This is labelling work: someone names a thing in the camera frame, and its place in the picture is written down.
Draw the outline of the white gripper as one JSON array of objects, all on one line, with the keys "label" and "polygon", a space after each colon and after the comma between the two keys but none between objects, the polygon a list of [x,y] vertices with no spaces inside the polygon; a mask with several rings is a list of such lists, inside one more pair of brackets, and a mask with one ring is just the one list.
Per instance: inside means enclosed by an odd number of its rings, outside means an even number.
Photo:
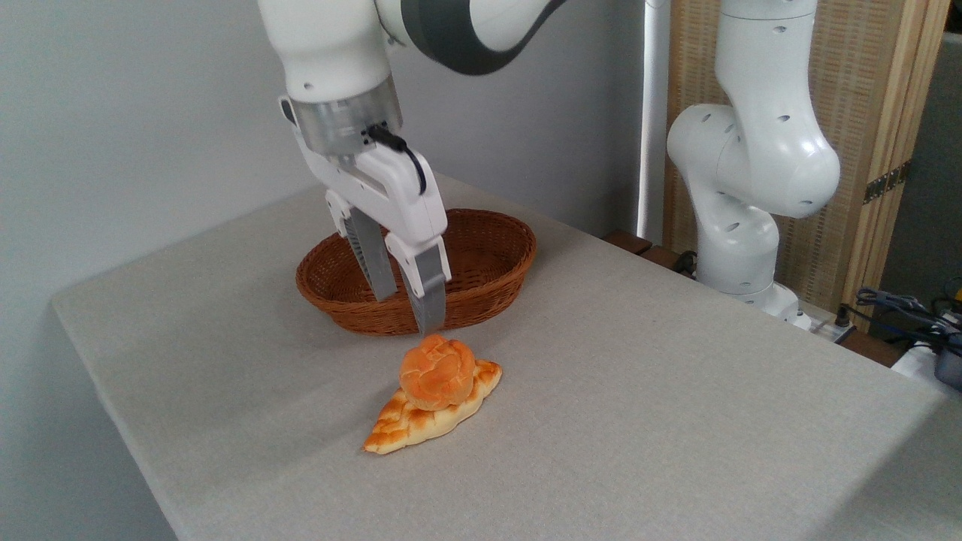
[{"label": "white gripper", "polygon": [[[442,237],[446,210],[429,164],[391,131],[398,126],[395,106],[363,98],[308,104],[283,96],[281,108],[308,168],[328,188],[334,226],[376,301],[398,292],[391,254],[419,334],[440,330],[452,277]],[[380,226],[389,231],[387,246]]]}]

